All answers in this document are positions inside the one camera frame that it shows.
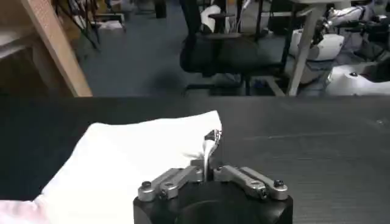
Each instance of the white table leg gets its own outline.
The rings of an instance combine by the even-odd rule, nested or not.
[[[306,65],[311,40],[314,35],[314,28],[316,27],[317,20],[324,14],[325,9],[326,4],[316,4],[315,8],[306,17],[302,37],[299,41],[299,50],[294,64],[293,75],[288,84],[287,95],[289,96],[297,95],[297,89],[302,77],[303,69]]]

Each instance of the black table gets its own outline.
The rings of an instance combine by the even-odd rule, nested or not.
[[[0,99],[0,199],[30,200],[93,122],[218,110],[219,156],[283,179],[294,223],[389,223],[390,98]]]

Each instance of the white towel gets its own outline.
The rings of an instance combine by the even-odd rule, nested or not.
[[[201,157],[204,136],[213,129],[222,129],[216,111],[131,125],[93,124],[36,202],[51,224],[133,223],[140,184]]]

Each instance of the black office chair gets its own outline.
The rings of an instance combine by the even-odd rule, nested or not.
[[[241,81],[233,86],[197,85],[189,89],[237,88],[245,83],[246,95],[250,94],[250,78],[253,72],[272,66],[280,66],[280,59],[274,60],[267,52],[258,50],[257,44],[240,33],[213,33],[202,24],[196,0],[180,0],[188,26],[188,36],[180,55],[180,66],[189,73],[202,73],[211,77],[216,73],[240,74]],[[209,15],[216,21],[216,32],[220,31],[224,13]]]

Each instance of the black cable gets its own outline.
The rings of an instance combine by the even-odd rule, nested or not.
[[[85,36],[85,38],[88,39],[88,41],[92,44],[93,48],[96,50],[99,50],[96,46],[95,42],[88,36],[88,33],[85,32],[85,30],[78,24],[72,17],[72,15],[61,5],[58,4],[59,8],[62,10],[62,12],[71,19],[71,21],[80,29],[81,33]]]

